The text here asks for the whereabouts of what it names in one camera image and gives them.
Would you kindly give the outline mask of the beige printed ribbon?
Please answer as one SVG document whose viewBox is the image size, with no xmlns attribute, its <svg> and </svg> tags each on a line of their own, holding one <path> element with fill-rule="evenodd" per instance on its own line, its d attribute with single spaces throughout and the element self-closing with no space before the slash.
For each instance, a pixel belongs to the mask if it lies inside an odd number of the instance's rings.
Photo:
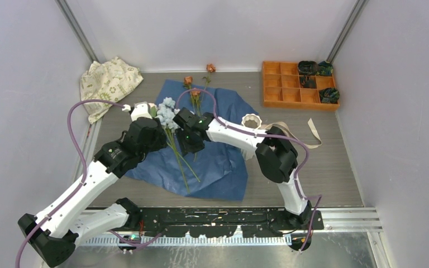
<svg viewBox="0 0 429 268">
<path fill-rule="evenodd" d="M 308 149 L 316 149 L 323 145 L 321 136 L 312 118 L 305 121 L 305 123 L 300 126 L 287 124 L 283 121 L 262 123 L 260 125 L 261 130 L 270 130 L 273 127 L 278 127 L 281 129 L 282 133 L 286 134 L 288 137 L 303 142 Z"/>
</svg>

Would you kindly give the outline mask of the light blue flower stem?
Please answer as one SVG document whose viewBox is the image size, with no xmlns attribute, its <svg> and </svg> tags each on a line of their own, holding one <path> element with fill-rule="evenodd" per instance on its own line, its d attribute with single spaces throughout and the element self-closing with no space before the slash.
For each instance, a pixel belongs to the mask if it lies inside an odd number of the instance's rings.
<svg viewBox="0 0 429 268">
<path fill-rule="evenodd" d="M 175 159 L 177 160 L 178 166 L 180 168 L 180 173 L 182 175 L 187 193 L 190 194 L 191 190 L 188 185 L 188 179 L 184 168 L 187 167 L 189 169 L 197 182 L 200 183 L 201 180 L 194 172 L 191 165 L 188 164 L 187 160 L 182 156 L 181 150 L 179 150 L 176 145 L 175 133 L 177 130 L 181 130 L 181 128 L 175 123 L 174 118 L 179 111 L 179 109 L 175 108 L 175 100 L 171 97 L 165 97 L 162 102 L 156 106 L 156 118 L 160 121 L 162 128 L 165 131 L 166 137 L 168 139 L 168 146 L 172 149 L 175 155 Z"/>
</svg>

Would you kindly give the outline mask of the orange rose stem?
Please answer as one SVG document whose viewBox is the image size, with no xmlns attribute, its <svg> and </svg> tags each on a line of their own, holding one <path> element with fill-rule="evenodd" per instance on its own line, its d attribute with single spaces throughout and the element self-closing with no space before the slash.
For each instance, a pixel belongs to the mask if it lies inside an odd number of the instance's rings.
<svg viewBox="0 0 429 268">
<path fill-rule="evenodd" d="M 190 95 L 190 101 L 194 108 L 194 111 L 196 115 L 201 116 L 201 91 L 199 91 L 197 88 L 193 87 L 193 77 L 192 76 L 186 76 L 183 81 L 183 87 L 189 91 Z"/>
</svg>

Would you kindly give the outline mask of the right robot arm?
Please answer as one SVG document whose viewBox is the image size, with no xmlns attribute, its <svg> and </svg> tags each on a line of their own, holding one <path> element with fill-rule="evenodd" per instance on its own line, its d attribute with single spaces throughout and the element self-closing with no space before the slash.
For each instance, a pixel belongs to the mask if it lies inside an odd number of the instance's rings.
<svg viewBox="0 0 429 268">
<path fill-rule="evenodd" d="M 279 188 L 289 225 L 302 229 L 308 224 L 312 206 L 298 179 L 298 153 L 294 140 L 280 128 L 252 129 L 212 113 L 197 116 L 186 108 L 173 121 L 180 127 L 179 144 L 184 152 L 198 152 L 205 142 L 218 142 L 237 147 L 247 158 L 255 156 L 262 174 Z"/>
</svg>

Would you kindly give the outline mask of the pink rose stem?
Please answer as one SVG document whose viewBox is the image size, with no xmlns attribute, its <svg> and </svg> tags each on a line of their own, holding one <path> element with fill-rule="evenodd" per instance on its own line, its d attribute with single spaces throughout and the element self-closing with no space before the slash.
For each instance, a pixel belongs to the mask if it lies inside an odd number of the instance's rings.
<svg viewBox="0 0 429 268">
<path fill-rule="evenodd" d="M 156 118 L 158 115 L 158 106 L 155 103 L 148 103 L 149 115 L 151 118 Z"/>
</svg>

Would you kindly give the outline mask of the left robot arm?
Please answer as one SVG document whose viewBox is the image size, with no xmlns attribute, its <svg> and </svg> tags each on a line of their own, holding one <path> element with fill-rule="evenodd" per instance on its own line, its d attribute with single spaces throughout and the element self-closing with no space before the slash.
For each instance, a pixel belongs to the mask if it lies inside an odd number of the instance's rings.
<svg viewBox="0 0 429 268">
<path fill-rule="evenodd" d="M 82 218 L 80 214 L 104 190 L 143 162 L 150 152 L 166 148 L 165 132 L 157 118 L 140 117 L 115 141 L 104 144 L 82 176 L 37 215 L 17 222 L 25 242 L 48 267 L 64 263 L 83 242 L 116 228 L 132 231 L 142 221 L 140 208 L 128 198 Z"/>
</svg>

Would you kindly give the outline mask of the single small orange rose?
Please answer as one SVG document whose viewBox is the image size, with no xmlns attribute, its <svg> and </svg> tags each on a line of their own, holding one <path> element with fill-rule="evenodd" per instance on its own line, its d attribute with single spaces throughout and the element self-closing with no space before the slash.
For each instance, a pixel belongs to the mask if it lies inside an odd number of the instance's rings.
<svg viewBox="0 0 429 268">
<path fill-rule="evenodd" d="M 211 76 L 217 71 L 217 68 L 213 64 L 207 64 L 206 71 L 207 71 L 207 74 L 203 77 L 204 90 L 206 90 L 209 84 L 211 83 Z"/>
</svg>

